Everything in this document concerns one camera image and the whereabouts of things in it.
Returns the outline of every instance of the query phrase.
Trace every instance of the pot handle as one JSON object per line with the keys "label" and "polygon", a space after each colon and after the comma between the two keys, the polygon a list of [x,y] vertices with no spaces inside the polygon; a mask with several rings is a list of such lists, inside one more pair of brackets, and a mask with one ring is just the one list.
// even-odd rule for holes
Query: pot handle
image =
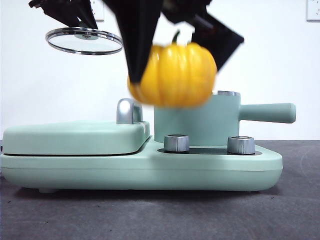
{"label": "pot handle", "polygon": [[241,105],[239,120],[292,124],[296,121],[293,103]]}

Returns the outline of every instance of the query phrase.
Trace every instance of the metal knob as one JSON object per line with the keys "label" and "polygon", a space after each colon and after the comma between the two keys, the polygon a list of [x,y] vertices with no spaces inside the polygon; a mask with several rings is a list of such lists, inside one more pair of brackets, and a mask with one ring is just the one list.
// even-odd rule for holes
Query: metal knob
{"label": "metal knob", "polygon": [[232,154],[254,154],[256,152],[255,139],[250,136],[230,136],[227,150]]}
{"label": "metal knob", "polygon": [[188,152],[189,136],[181,134],[171,134],[164,136],[165,151],[168,152]]}
{"label": "metal knob", "polygon": [[116,124],[134,124],[143,121],[142,106],[130,98],[120,99],[116,107]]}

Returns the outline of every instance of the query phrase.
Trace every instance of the mint green pot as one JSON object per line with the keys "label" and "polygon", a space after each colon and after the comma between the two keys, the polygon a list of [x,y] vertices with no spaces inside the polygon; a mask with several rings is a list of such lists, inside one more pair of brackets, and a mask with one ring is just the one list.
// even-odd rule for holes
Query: mint green pot
{"label": "mint green pot", "polygon": [[165,135],[183,134],[189,136],[191,146],[226,146],[228,137],[239,135],[241,120],[290,124],[296,120],[296,106],[241,105],[239,93],[219,91],[201,107],[155,107],[154,139],[163,143]]}

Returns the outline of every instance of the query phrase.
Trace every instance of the dark gray table surface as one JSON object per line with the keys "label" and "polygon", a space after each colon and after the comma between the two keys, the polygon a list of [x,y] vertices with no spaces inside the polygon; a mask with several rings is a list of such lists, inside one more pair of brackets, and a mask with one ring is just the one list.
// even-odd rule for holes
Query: dark gray table surface
{"label": "dark gray table surface", "polygon": [[259,141],[283,156],[259,192],[61,190],[1,177],[2,240],[320,240],[320,141]]}

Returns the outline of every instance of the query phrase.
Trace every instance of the glass lid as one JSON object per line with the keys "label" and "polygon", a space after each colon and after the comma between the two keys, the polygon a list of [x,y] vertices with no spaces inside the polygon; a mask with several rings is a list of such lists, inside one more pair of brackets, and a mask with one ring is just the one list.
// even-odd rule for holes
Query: glass lid
{"label": "glass lid", "polygon": [[108,55],[123,48],[121,37],[85,27],[54,29],[45,35],[45,39],[51,47],[73,54]]}

